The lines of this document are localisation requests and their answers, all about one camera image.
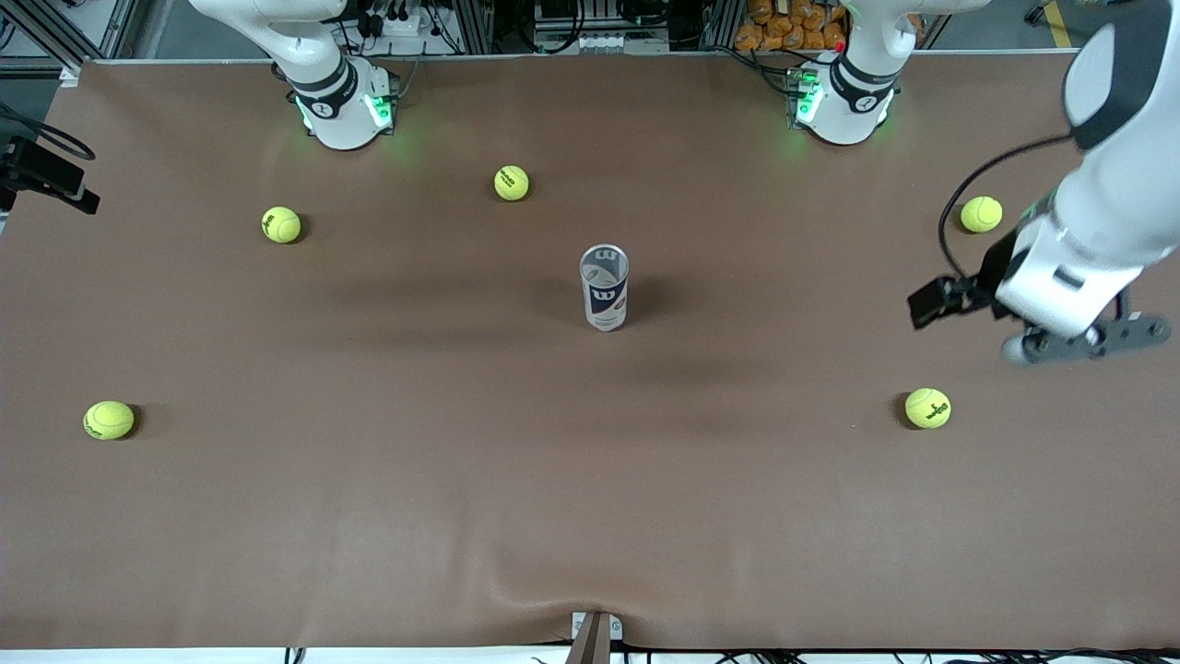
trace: table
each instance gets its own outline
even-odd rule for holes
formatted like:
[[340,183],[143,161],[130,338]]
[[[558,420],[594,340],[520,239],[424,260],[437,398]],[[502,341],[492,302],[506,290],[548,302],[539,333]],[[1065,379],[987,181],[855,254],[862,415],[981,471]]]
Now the table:
[[[347,153],[264,66],[87,66],[48,120],[99,213],[25,195],[0,237],[0,646],[532,643],[585,609],[663,647],[1175,645],[1180,347],[1017,369],[1014,322],[907,317],[945,196],[1061,130],[1067,63],[914,58],[840,149],[726,58],[431,61]],[[1014,213],[1076,163],[972,191]],[[1138,303],[1180,314],[1178,280]],[[943,430],[897,419],[923,386]],[[130,441],[83,433],[107,399]]]

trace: metal frame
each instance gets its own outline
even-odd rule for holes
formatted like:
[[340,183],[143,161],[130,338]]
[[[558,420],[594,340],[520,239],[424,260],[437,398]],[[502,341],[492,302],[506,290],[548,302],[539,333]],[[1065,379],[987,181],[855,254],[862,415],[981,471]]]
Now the metal frame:
[[83,63],[103,57],[77,26],[44,0],[5,0],[2,11],[26,37],[73,73],[81,71]]
[[733,46],[738,28],[746,20],[746,0],[716,0],[701,31],[701,50]]
[[[20,27],[20,24],[15,21],[4,5],[0,5],[0,15],[12,25],[12,29],[20,31],[22,37],[27,37],[25,35],[25,28]],[[44,48],[41,48],[40,55],[5,57],[0,61],[4,63],[0,65],[0,72],[4,73],[5,78],[57,78],[58,72],[61,71],[61,63],[45,54]]]
[[454,15],[459,21],[463,50],[468,55],[492,52],[492,9],[483,0],[454,0]]
[[114,1],[114,12],[111,13],[111,20],[106,22],[106,31],[103,32],[103,41],[98,45],[103,58],[119,57],[119,50],[123,48],[127,38],[131,37],[127,31],[127,21],[131,19],[131,14],[136,11],[138,4],[138,0]]

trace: yellow tennis ball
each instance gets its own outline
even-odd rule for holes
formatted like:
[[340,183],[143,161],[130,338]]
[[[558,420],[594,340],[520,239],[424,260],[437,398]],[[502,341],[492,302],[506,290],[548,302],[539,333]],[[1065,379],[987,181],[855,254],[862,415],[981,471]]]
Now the yellow tennis ball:
[[951,401],[933,388],[922,388],[905,400],[905,416],[923,429],[938,429],[951,419]]
[[299,215],[290,208],[270,208],[262,215],[262,232],[280,244],[299,237],[302,229]]
[[505,200],[519,200],[529,192],[529,175],[520,166],[504,166],[496,171],[496,192]]
[[976,196],[963,205],[959,221],[971,232],[986,232],[999,225],[1004,218],[1004,206],[991,196]]
[[86,433],[99,441],[122,439],[135,423],[136,415],[122,402],[98,402],[81,419]]

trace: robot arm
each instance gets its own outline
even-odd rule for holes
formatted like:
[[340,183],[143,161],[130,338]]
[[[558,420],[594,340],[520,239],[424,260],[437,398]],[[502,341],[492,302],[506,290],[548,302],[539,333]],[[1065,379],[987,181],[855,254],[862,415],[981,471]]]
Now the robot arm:
[[1082,164],[1024,212],[969,283],[944,277],[942,289],[957,294],[936,302],[935,282],[914,292],[914,326],[990,304],[997,317],[1029,323],[1009,357],[1031,362],[1055,341],[1093,357],[1116,350],[1110,344],[1121,342],[1112,336],[1135,342],[1140,328],[1155,343],[1167,338],[1161,318],[1100,315],[1112,300],[1125,304],[1127,285],[1180,244],[1180,13],[1173,2],[1139,0],[1077,54],[1066,74],[1064,107]]
[[341,53],[320,21],[347,0],[189,0],[267,52],[296,92],[303,124],[324,145],[360,147],[393,127],[389,73]]
[[841,0],[852,15],[847,48],[826,53],[813,70],[818,92],[796,120],[838,145],[860,143],[885,121],[893,84],[913,53],[917,35],[909,14],[957,14],[991,0]]

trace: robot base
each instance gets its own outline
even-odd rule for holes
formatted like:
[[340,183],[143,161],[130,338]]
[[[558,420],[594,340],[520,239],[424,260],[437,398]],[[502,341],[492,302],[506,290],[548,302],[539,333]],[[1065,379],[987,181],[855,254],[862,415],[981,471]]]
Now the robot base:
[[809,103],[794,104],[794,123],[808,129],[818,138],[835,145],[854,145],[872,136],[883,121],[893,100],[893,92],[870,112],[854,112],[848,103],[835,93],[832,85],[832,66],[826,61],[806,63],[801,70],[814,72],[813,97]]
[[300,104],[308,134],[333,150],[355,150],[381,133],[393,133],[398,112],[400,79],[363,58],[348,61],[356,68],[356,92],[336,117],[320,118]]

